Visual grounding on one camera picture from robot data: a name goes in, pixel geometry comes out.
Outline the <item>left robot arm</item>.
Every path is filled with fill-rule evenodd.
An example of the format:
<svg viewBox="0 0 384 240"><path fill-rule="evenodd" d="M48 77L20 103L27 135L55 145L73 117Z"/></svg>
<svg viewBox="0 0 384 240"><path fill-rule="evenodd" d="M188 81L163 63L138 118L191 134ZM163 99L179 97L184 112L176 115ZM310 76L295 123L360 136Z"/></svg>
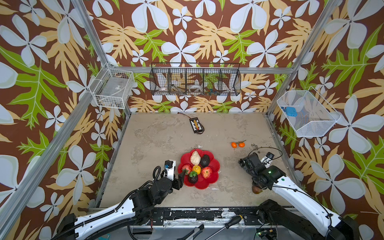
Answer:
<svg viewBox="0 0 384 240"><path fill-rule="evenodd" d="M141 225L151 218L152 210L163 202L173 190L184 185L186 171L170 180L167 176L145 182L129 192L118 204L94 214L76 217L66 216L53 240L95 240L121 227Z"/></svg>

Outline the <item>red apple with leaf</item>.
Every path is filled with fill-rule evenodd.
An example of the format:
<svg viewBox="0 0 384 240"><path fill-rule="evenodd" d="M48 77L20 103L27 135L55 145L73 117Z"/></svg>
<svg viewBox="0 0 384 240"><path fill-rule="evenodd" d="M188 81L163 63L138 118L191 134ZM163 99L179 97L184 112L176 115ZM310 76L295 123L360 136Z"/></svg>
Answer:
<svg viewBox="0 0 384 240"><path fill-rule="evenodd" d="M182 172L187 175L189 175L193 171L193 167L189 164L183 165L182 166Z"/></svg>

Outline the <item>red flower-shaped fruit bowl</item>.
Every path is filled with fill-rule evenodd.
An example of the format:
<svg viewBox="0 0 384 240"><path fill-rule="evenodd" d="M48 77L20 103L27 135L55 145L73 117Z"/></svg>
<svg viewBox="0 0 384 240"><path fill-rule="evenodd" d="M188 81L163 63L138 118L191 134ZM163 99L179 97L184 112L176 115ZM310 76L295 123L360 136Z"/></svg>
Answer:
<svg viewBox="0 0 384 240"><path fill-rule="evenodd" d="M198 180L198 182L197 182L196 184L194 184L194 185L192 185L192 184L188 181L188 175L187 175L187 176L185 176L184 184L185 184L186 186L189 186L189 187L195 187L195 188L197 188L197 189L199 189L199 190L204 190L204 189L208 188L209 185L214 184L214 183L216 183L216 182L218 181L218 179L219 179L219 170L220 170L220 167L221 167L221 166L220 166L219 161L216 160L216 159L214 158L214 155L213 155L211 152L209 152L209 151L202 151L202 150L200 150L200 149L193 149L192 151L190 151L189 153L184 154L184 155L181 157L181 162L180 162L180 164L179 164L179 166L178 166L178 173L179 173L179 174L182 172L182 166L183 166L183 165L189 164L189 165L191 165L192 167L194 166L194 165L190 162L190 157L191 157L191 155L192 155L192 153L193 153L194 151L198 151L201 157L202 157L203 155L208 155L208 156L210 156L211 162L210 162L210 164L209 164L208 167L210 167L210 168L213 170L213 172L212 172L212 175L210 176L210 178L208 178L208 179L204 179L204 178L201 176L201 174L200 174L200 175L199 175L199 180Z"/></svg>

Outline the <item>dark avocado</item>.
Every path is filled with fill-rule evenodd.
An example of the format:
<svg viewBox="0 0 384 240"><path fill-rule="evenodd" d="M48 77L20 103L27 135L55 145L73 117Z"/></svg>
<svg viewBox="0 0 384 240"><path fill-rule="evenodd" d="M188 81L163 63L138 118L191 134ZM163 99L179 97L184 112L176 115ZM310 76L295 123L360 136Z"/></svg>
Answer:
<svg viewBox="0 0 384 240"><path fill-rule="evenodd" d="M208 156L208 155L203 155L203 156L201 157L201 160L200 160L200 166L201 166L202 168L206 168L206 167L209 166L210 162L211 162L210 156Z"/></svg>

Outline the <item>yellow wrinkled pear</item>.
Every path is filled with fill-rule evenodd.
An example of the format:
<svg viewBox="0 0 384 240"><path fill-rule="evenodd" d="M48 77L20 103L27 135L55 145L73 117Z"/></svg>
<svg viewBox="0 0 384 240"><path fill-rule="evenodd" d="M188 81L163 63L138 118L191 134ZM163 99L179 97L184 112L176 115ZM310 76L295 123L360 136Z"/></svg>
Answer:
<svg viewBox="0 0 384 240"><path fill-rule="evenodd" d="M198 175L201 174L201 167L199 165L194 165L193 166L193 171L196 172Z"/></svg>

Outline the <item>dark purple mangosteen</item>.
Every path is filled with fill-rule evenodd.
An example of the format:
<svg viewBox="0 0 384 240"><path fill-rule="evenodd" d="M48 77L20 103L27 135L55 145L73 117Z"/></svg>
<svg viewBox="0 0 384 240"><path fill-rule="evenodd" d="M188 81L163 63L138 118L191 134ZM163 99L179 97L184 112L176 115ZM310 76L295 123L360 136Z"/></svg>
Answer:
<svg viewBox="0 0 384 240"><path fill-rule="evenodd" d="M199 175L197 172L195 171L191 171L190 174L188 175L188 181L194 185L198 182L199 180Z"/></svg>

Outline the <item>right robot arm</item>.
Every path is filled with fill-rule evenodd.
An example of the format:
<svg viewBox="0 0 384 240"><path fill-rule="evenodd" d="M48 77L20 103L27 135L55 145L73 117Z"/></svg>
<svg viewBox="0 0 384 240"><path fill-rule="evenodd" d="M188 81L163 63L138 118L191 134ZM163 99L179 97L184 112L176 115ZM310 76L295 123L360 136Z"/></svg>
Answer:
<svg viewBox="0 0 384 240"><path fill-rule="evenodd" d="M261 224L277 224L287 228L304 240L358 240L358 223L350 217L341 217L318 203L301 190L281 169L271 165L273 154L259 159L256 153L238 161L252 177L253 188L271 190L288 201L301 215L298 216L272 200L259 205Z"/></svg>

